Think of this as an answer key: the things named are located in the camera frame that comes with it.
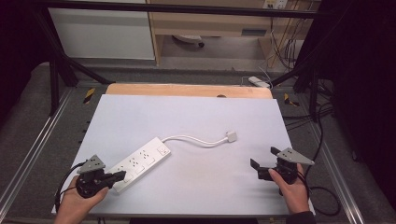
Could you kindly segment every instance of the white tabletop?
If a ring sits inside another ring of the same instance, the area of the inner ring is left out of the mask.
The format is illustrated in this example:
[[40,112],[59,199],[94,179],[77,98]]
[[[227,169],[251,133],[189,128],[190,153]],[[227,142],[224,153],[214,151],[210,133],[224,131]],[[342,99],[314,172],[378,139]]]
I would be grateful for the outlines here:
[[236,131],[238,140],[216,147],[165,142],[172,151],[169,158],[121,195],[111,189],[91,213],[118,217],[286,215],[277,185],[259,180],[249,164],[251,158],[261,166],[274,167],[276,156],[270,147],[291,147],[276,100],[103,95],[74,164],[96,154],[109,169],[154,137],[186,134],[214,142],[228,131]]

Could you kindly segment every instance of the wooden panel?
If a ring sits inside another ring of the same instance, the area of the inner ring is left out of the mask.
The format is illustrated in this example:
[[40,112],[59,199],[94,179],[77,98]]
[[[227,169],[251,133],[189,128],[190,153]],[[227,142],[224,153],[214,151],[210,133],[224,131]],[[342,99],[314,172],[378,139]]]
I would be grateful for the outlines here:
[[202,86],[176,84],[120,84],[108,86],[106,94],[120,95],[169,95],[169,96],[207,96],[223,95],[230,98],[272,99],[272,93],[266,88],[239,86]]

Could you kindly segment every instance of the gray carpet floor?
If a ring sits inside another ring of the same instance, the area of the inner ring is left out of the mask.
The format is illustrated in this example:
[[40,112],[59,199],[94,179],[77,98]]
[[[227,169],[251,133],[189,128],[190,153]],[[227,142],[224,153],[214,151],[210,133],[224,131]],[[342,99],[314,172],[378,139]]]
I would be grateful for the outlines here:
[[[93,69],[99,75],[118,82],[149,82],[149,83],[187,83],[207,85],[250,85],[245,77],[261,76],[257,71],[235,71],[234,69],[218,71],[196,71],[186,69]],[[32,171],[24,182],[14,203],[11,205],[5,223],[11,223],[13,218],[24,218],[25,223],[50,223],[53,219],[53,195],[63,175],[70,168],[83,141],[84,130],[89,128],[87,121],[91,120],[101,94],[106,92],[106,86],[92,83],[90,78],[79,74],[85,83],[73,88],[70,101],[65,107],[61,118],[52,131],[49,140],[43,147]],[[32,74],[32,79],[21,96],[19,102],[10,111],[5,123],[0,127],[0,192],[6,190],[9,180],[17,172],[30,147],[48,119],[50,112],[50,77],[48,67],[39,66]],[[290,95],[292,101],[299,98],[291,90],[291,83],[272,90],[278,100],[283,116],[305,115],[301,106],[284,103],[284,93]],[[89,104],[83,104],[85,94],[90,87],[95,87],[95,93]],[[362,162],[352,160],[350,147],[339,127],[337,117],[327,116],[322,119],[324,137],[329,145],[336,163],[351,189],[353,197],[361,210],[366,223],[396,223],[396,213],[379,190],[367,166]],[[294,149],[312,158],[318,147],[309,124],[288,131]],[[328,171],[321,154],[317,164],[311,169],[308,181],[310,186],[322,186],[334,191]],[[323,211],[332,212],[336,209],[334,199],[325,191],[314,190],[313,204]],[[317,214],[318,223],[349,223],[344,209],[334,217]],[[107,223],[125,223],[125,219],[111,218]],[[271,221],[261,219],[261,223],[282,223],[283,219]]]

